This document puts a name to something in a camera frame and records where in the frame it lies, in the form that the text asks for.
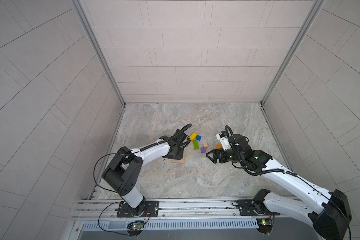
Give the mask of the green wood block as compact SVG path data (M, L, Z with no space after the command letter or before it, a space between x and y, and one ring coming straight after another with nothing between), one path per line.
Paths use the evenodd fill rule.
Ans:
M194 140L194 141L193 141L193 145L194 145L194 149L195 149L195 150L199 150L199 149L200 149L200 147L199 147L199 141Z

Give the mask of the natural wood block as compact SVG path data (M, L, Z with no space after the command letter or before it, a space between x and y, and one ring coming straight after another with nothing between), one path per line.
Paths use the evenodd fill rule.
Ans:
M186 157L186 154L185 153L183 153L183 156L182 156L182 158L180 159L180 160L171 160L171 162L172 163L176 163L176 164L184 164L184 162L185 162L185 157Z

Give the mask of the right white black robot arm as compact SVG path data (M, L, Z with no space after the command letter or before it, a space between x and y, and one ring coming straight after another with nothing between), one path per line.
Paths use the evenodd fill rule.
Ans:
M249 139L233 133L230 126L216 137L222 147L206 154L214 164L230 162L253 177L263 176L277 183L297 197L297 200L292 200L261 189L252 200L257 215L269 212L288 216L309 225L325 240L352 237L352 213L345 193L317 186L264 151L253 150Z

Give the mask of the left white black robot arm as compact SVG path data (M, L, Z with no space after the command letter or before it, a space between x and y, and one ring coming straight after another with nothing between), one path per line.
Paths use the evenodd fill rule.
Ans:
M185 133L192 125L176 130L173 136L162 136L156 142L142 148L121 147L104 169L102 179L123 200L127 214L139 217L145 213L146 198L137 189L136 182L143 166L158 158L180 161L184 148L190 143Z

